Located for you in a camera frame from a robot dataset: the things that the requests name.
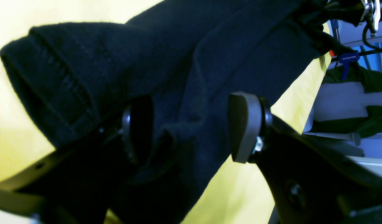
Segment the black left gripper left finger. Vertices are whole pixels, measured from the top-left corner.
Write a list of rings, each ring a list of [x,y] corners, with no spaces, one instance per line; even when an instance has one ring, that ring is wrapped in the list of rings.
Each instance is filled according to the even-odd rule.
[[[150,96],[126,103],[83,140],[70,143],[0,182],[0,212],[32,224],[102,224],[124,178],[151,151]]]

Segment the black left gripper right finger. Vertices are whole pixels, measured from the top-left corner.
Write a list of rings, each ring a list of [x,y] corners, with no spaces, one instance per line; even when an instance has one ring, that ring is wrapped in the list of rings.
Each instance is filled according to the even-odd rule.
[[[227,112],[232,160],[258,166],[279,224],[382,224],[382,177],[297,133],[264,98],[234,92]]]

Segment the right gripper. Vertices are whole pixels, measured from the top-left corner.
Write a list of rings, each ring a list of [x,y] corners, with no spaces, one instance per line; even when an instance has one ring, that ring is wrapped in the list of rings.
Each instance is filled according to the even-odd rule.
[[[355,27],[366,24],[370,31],[378,31],[382,21],[382,0],[329,0],[325,10],[331,20],[342,20]]]

